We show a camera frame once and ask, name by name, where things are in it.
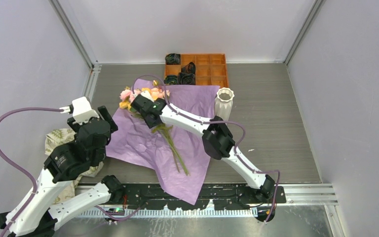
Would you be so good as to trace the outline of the purple wrapping paper sheet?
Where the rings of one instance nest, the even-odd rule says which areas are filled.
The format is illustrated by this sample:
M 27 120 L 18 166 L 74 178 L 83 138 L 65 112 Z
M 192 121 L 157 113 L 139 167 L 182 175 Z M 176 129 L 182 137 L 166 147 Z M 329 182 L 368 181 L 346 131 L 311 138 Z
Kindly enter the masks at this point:
M 169 102 L 197 116 L 214 117 L 217 85 L 167 85 Z M 155 171 L 159 183 L 168 194 L 194 205 L 204 183 L 210 157 L 200 137 L 172 126 L 168 131 L 187 170 L 159 132 L 152 132 L 142 118 L 118 108 L 113 115 L 118 131 L 106 148 L 107 156 Z

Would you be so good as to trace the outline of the white ribbed ceramic vase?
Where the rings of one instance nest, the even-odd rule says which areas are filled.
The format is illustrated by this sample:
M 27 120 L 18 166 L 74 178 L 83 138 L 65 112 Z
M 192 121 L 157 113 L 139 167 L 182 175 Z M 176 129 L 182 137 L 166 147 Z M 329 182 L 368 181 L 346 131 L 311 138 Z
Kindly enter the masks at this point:
M 233 99 L 234 92 L 230 88 L 220 88 L 215 97 L 215 115 L 223 120 L 228 120 L 233 106 Z

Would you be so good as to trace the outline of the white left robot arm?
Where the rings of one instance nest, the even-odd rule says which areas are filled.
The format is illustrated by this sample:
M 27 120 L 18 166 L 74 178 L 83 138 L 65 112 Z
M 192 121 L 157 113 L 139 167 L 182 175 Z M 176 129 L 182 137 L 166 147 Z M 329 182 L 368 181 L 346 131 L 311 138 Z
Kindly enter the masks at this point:
M 69 118 L 67 123 L 75 132 L 73 141 L 57 146 L 44 162 L 33 186 L 18 206 L 0 213 L 2 236 L 51 237 L 66 222 L 85 210 L 104 203 L 120 203 L 124 187 L 114 175 L 105 176 L 87 192 L 55 204 L 64 188 L 89 168 L 98 166 L 106 157 L 106 146 L 118 130 L 105 106 L 67 106 L 62 112 L 85 112 L 85 119 Z

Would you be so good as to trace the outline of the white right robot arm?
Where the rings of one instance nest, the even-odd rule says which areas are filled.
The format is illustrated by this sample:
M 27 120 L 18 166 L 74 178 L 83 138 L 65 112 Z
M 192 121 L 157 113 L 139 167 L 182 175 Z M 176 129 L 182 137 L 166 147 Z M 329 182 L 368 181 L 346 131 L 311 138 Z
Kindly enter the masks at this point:
M 232 167 L 254 190 L 257 201 L 265 203 L 274 197 L 277 182 L 266 172 L 257 169 L 240 151 L 228 128 L 229 121 L 221 117 L 197 116 L 169 103 L 165 99 L 150 99 L 140 94 L 131 107 L 138 112 L 149 128 L 171 125 L 202 139 L 205 153 Z

